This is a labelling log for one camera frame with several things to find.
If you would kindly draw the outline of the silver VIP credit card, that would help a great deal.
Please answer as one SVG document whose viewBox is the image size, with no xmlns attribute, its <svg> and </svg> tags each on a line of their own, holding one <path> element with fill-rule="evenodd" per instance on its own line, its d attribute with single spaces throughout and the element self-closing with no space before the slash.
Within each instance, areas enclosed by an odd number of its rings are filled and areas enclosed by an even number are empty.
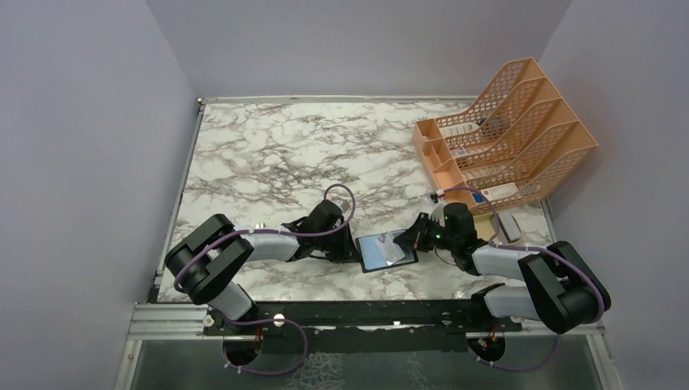
<svg viewBox="0 0 689 390">
<path fill-rule="evenodd" d="M 406 258 L 404 250 L 394 242 L 395 238 L 392 232 L 381 233 L 375 238 L 375 245 L 389 266 Z"/>
</svg>

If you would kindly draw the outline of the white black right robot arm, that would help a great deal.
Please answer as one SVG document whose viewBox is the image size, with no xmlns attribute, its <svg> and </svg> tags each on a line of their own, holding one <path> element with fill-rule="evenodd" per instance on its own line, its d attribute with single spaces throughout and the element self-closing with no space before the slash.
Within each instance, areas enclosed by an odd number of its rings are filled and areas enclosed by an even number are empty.
<svg viewBox="0 0 689 390">
<path fill-rule="evenodd" d="M 471 297 L 470 323 L 481 331 L 501 318 L 542 322 L 564 334 L 597 322 L 611 307 L 611 297 L 578 251 L 559 240 L 545 248 L 495 245 L 479 237 L 474 217 L 463 203 L 443 208 L 443 217 L 427 213 L 394 238 L 403 249 L 450 252 L 453 263 L 474 276 L 496 275 L 522 281 L 520 286 L 494 284 Z"/>
</svg>

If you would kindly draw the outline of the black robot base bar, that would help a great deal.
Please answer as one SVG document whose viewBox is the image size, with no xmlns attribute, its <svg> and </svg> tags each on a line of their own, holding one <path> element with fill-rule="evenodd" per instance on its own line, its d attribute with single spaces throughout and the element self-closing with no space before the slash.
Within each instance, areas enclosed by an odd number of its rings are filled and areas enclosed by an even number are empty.
<svg viewBox="0 0 689 390">
<path fill-rule="evenodd" d="M 248 321 L 228 322 L 208 311 L 204 336 L 231 351 L 263 353 L 464 353 L 467 336 L 520 332 L 509 318 L 473 317 L 469 299 L 421 301 L 260 301 Z"/>
</svg>

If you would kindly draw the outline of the black leather card holder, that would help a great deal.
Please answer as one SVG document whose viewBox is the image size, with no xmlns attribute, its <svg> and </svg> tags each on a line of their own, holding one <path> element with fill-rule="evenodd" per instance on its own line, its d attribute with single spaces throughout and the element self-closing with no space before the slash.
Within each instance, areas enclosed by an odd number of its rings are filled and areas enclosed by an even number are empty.
<svg viewBox="0 0 689 390">
<path fill-rule="evenodd" d="M 404 230 L 378 233 L 358 237 L 354 244 L 360 256 L 363 273 L 402 267 L 418 262 L 418 255 L 412 249 L 404 249 L 394 239 Z"/>
</svg>

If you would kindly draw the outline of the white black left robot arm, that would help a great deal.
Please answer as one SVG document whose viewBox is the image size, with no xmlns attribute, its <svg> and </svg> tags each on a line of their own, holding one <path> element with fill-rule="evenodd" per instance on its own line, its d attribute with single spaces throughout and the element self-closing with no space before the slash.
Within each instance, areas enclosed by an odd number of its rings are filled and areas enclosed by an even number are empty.
<svg viewBox="0 0 689 390">
<path fill-rule="evenodd" d="M 219 311 L 227 326 L 242 334 L 254 326 L 255 304 L 233 280 L 239 270 L 247 262 L 303 258 L 360 262 L 343 211 L 332 201 L 323 200 L 307 216 L 274 229 L 251 229 L 214 214 L 169 250 L 164 265 L 177 291 Z"/>
</svg>

